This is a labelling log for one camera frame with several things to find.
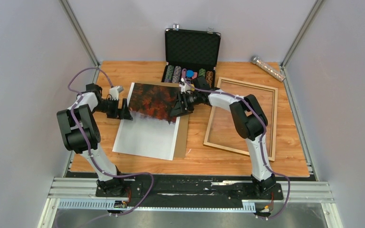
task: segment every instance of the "gray wall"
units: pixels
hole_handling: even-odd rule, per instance
[[[59,1],[0,0],[0,228],[36,227],[69,156],[56,112],[75,99],[66,86],[88,66]]]
[[[313,163],[365,227],[365,1],[327,0],[288,66]]]
[[[282,61],[315,0],[70,0],[100,60],[165,60],[164,30],[222,34],[219,60]]]

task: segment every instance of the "wooden table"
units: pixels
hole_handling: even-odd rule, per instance
[[[161,81],[164,66],[164,62],[105,61],[102,69],[114,85],[124,87],[125,91],[121,93],[122,99],[127,97],[132,82]],[[288,176],[308,177],[306,159],[284,84],[248,62],[219,62],[216,70],[216,77],[218,76],[278,88],[276,160],[271,166],[274,171]],[[97,84],[103,88],[103,96],[106,96],[109,84],[102,73],[98,77]],[[173,161],[112,152],[120,120],[107,119],[103,113],[94,113],[94,117],[101,133],[101,145],[111,162],[116,164],[121,172],[250,175],[251,160],[248,156],[203,146],[210,112],[211,107],[204,104],[195,107],[194,113],[190,114],[186,157]],[[76,155],[71,171],[94,170],[84,158]]]

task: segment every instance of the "metal cylinder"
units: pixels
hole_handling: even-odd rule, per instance
[[[268,63],[261,61],[259,56],[251,57],[251,63],[259,66],[261,69],[265,70],[268,74],[270,74],[272,77],[276,78],[280,82],[283,82],[283,80],[286,78],[279,71],[271,67]]]

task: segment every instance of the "canvas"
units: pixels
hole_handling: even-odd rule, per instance
[[[114,152],[172,160],[180,118],[170,117],[179,87],[132,83],[128,108],[134,120],[122,120]]]

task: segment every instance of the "wooden picture frame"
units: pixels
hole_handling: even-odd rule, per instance
[[[268,117],[268,114],[265,113],[265,115],[267,116],[267,119],[268,119],[267,128],[270,129],[270,133],[268,133],[268,130],[267,130],[267,134],[264,137],[264,140],[266,140],[267,138],[269,139],[269,143],[267,142],[267,149],[269,148],[269,150],[268,150],[268,159],[270,161],[274,161],[275,160],[275,150],[276,150],[276,123],[277,123],[277,113],[278,113],[278,89],[273,88],[273,87],[269,87],[269,86],[265,86],[265,85],[258,85],[258,84],[254,84],[254,83],[243,82],[243,81],[233,80],[233,79],[224,78],[224,77],[219,77],[219,80],[218,80],[218,83],[217,83],[216,87],[223,90],[223,85],[222,85],[223,83],[232,84],[234,86],[244,86],[244,87],[249,88],[248,90],[253,90],[253,89],[261,90],[262,93],[264,93],[265,91],[272,93],[272,97],[269,98],[268,102],[267,102],[268,104],[269,103],[272,104],[271,107],[269,107],[269,105],[268,105],[268,107],[265,107],[265,106],[263,107],[263,105],[262,105],[263,97],[262,96],[257,97],[256,94],[254,94],[254,95],[255,95],[255,97],[257,97],[258,102],[261,105],[261,108],[263,110],[264,110],[264,108],[268,109],[268,110],[271,110],[271,114],[269,114],[269,115],[271,115],[271,117]],[[206,134],[205,134],[205,139],[203,141],[203,145],[213,147],[213,148],[217,148],[217,149],[221,149],[221,150],[225,150],[225,151],[229,151],[229,152],[249,155],[249,152],[247,151],[247,149],[245,149],[245,150],[244,149],[237,149],[237,148],[233,148],[231,146],[225,146],[225,145],[220,145],[218,143],[210,142],[210,134],[211,134],[211,128],[212,128],[212,124],[213,124],[213,119],[215,117],[216,112],[219,112],[218,115],[221,115],[220,110],[222,110],[223,112],[227,112],[227,111],[225,111],[221,108],[218,108],[218,107],[212,107],[212,109],[211,109],[211,115],[209,117],[208,127],[206,129]],[[226,116],[226,118],[228,118],[227,113],[223,113],[223,116]],[[232,132],[231,128],[233,128],[235,130],[234,124],[229,124],[229,126],[226,126],[225,128],[229,128],[231,130],[231,132]],[[240,138],[242,140],[242,142],[245,144],[245,141],[238,134],[237,134],[237,137]]]

